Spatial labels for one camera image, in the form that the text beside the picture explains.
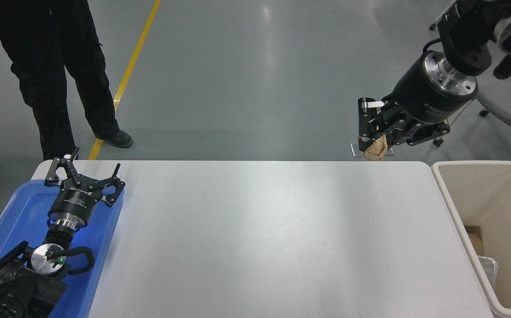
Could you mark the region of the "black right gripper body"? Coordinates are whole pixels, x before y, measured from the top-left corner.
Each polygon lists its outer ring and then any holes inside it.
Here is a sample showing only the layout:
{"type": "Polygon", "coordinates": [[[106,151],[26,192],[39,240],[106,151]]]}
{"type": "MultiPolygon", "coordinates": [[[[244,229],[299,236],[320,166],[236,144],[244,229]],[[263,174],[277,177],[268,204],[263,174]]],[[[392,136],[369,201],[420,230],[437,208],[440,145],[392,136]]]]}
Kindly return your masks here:
{"type": "Polygon", "coordinates": [[[383,107],[383,119],[393,120],[404,113],[422,123],[440,123],[476,95],[476,77],[452,70],[442,52],[425,52],[389,94],[383,107]]]}

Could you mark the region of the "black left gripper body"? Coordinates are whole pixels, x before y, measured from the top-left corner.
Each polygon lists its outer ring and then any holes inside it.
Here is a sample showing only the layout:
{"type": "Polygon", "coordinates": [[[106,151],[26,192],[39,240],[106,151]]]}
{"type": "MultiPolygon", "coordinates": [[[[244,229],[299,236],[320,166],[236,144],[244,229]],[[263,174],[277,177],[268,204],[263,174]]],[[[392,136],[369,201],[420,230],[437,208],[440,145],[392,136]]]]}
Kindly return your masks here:
{"type": "Polygon", "coordinates": [[[80,185],[74,179],[66,179],[61,183],[61,190],[49,210],[49,219],[56,221],[60,215],[73,215],[80,221],[89,221],[95,206],[102,199],[102,188],[97,180],[80,177],[80,185]]]}

